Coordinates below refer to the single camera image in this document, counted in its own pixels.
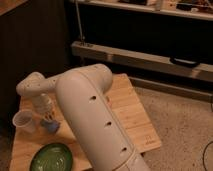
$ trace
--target wooden table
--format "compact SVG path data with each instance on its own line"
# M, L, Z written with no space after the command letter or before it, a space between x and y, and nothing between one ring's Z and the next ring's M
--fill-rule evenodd
M16 8L27 2L27 0L0 0L0 15Z
M113 85L106 95L110 99L113 112L140 152L161 146L161 141L126 74L114 76ZM13 144L11 171L29 170L30 162L35 153L44 145L52 142L61 142L69 146L74 156L73 170L91 168L84 152L76 142L72 131L57 107L54 95L51 95L51 97L55 103L56 119L61 123L60 129L54 135L48 134L41 126L38 126L38 130L34 134L28 134L17 129ZM30 101L23 99L20 103L20 109L26 108L33 109Z

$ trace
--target speckled floor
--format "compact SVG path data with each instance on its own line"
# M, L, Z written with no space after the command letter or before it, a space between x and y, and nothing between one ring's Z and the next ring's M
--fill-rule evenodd
M135 88L163 146L146 152L152 171L203 171L202 152L213 140L213 112L210 104L148 89ZM7 171L12 140L0 136L0 171ZM213 145L205 161L213 170Z

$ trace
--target green bowl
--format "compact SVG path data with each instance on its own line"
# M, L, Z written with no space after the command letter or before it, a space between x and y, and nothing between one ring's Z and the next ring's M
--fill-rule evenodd
M30 171L70 171L73 157L65 144L52 143L42 147L33 157Z

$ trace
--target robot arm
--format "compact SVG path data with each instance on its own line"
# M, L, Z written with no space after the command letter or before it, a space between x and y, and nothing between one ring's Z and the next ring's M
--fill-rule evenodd
M112 73L106 66L72 69L49 79L39 76L30 86L26 80L17 86L20 95L55 92L59 107L94 170L149 170L103 95L112 84Z

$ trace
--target paper cup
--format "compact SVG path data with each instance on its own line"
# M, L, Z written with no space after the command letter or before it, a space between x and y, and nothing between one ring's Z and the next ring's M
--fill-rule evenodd
M28 133L33 133L36 130L35 121L33 119L33 111L24 109L18 111L13 117L13 125Z

